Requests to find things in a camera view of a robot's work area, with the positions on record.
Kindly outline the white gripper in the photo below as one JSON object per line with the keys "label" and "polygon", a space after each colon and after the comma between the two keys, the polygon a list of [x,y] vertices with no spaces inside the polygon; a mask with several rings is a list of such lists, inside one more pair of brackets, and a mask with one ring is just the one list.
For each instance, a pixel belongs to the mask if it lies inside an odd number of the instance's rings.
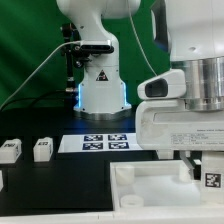
{"label": "white gripper", "polygon": [[224,151],[224,111],[194,112],[182,100],[143,101],[136,110],[137,143],[145,150],[183,150],[194,176],[190,151]]}

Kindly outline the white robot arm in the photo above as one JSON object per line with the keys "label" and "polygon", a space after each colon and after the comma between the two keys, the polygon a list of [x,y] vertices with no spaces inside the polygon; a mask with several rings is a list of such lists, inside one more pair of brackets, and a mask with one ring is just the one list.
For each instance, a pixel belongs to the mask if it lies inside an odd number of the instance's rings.
{"label": "white robot arm", "polygon": [[[56,0],[76,26],[84,68],[76,111],[92,117],[129,110],[119,43],[103,20],[135,13],[141,0]],[[138,87],[136,137],[147,150],[202,154],[202,175],[224,176],[224,0],[155,0],[153,38],[171,68]]]}

